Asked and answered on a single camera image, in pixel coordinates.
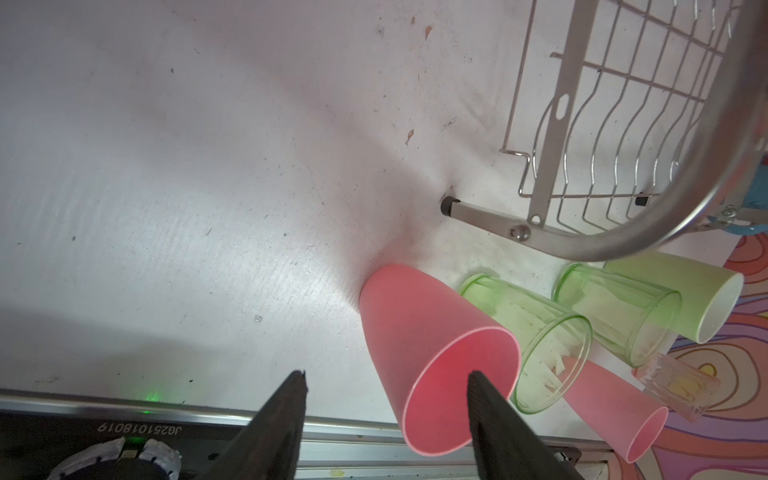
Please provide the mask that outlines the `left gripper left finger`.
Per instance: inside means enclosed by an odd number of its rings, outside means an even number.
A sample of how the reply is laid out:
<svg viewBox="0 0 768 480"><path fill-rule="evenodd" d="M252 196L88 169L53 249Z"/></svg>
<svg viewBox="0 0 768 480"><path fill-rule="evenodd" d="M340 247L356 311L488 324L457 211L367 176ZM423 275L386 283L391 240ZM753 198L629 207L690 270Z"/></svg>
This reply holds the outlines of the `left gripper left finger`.
<svg viewBox="0 0 768 480"><path fill-rule="evenodd" d="M291 372L202 479L293 479L306 414L305 373Z"/></svg>

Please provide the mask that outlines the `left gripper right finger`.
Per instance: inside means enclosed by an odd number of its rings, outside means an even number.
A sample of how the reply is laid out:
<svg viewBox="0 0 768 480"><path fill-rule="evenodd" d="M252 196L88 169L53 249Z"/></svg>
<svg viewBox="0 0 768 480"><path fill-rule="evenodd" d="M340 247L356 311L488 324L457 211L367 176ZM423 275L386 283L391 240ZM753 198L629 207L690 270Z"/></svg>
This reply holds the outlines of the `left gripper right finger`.
<svg viewBox="0 0 768 480"><path fill-rule="evenodd" d="M467 403L472 446L481 479L579 479L520 418L480 371L469 375Z"/></svg>

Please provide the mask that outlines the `light green ceramic mug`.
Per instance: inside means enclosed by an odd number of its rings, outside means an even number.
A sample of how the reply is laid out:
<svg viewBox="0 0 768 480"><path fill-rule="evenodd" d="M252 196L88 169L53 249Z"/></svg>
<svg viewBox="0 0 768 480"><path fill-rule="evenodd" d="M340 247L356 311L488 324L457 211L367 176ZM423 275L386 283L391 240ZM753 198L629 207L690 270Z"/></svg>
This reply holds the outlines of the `light green ceramic mug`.
<svg viewBox="0 0 768 480"><path fill-rule="evenodd" d="M675 331L698 344L710 341L725 324L745 283L739 272L656 251L611 260L604 268L679 292Z"/></svg>

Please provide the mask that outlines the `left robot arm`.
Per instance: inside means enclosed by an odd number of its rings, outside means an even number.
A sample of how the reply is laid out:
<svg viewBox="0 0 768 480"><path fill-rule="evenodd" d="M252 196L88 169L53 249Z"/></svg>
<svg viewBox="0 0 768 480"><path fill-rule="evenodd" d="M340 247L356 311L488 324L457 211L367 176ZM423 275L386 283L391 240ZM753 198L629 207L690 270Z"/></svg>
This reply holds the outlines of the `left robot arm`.
<svg viewBox="0 0 768 480"><path fill-rule="evenodd" d="M205 473L207 479L292 479L297 470L308 387L292 372L248 426ZM468 377L469 427L482 479L577 479L579 473L546 446L486 376ZM149 439L135 458L125 438L96 444L62 461L51 479L172 479L179 454Z"/></svg>

